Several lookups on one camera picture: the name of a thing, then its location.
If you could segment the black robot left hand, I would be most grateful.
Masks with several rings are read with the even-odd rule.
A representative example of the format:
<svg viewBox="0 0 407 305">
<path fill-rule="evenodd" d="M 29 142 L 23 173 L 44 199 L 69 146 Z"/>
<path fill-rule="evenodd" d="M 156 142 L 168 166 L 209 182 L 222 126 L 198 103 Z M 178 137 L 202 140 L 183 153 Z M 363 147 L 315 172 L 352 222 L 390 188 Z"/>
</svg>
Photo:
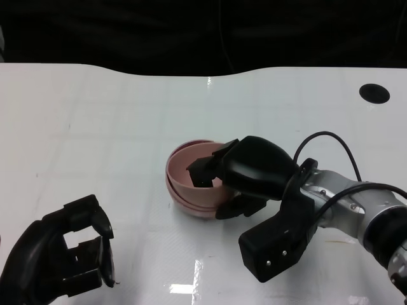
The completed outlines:
<svg viewBox="0 0 407 305">
<path fill-rule="evenodd" d="M 50 304 L 102 285 L 114 287 L 113 229 L 95 195 L 34 221 L 1 274 L 1 304 Z"/>
</svg>

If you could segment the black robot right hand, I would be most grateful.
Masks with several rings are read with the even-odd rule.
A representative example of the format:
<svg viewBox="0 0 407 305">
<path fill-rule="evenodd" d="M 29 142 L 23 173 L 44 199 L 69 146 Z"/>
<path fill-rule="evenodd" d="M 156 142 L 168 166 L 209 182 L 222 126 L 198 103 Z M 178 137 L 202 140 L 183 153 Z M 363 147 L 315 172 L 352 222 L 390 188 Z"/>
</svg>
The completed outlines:
<svg viewBox="0 0 407 305">
<path fill-rule="evenodd" d="M 223 186 L 238 192 L 218 206 L 215 218 L 224 220 L 250 217 L 266 207 L 268 200 L 281 200 L 298 165 L 276 144 L 246 136 L 222 144 L 186 169 L 195 187 L 212 187 L 212 181 L 219 178 Z"/>
</svg>

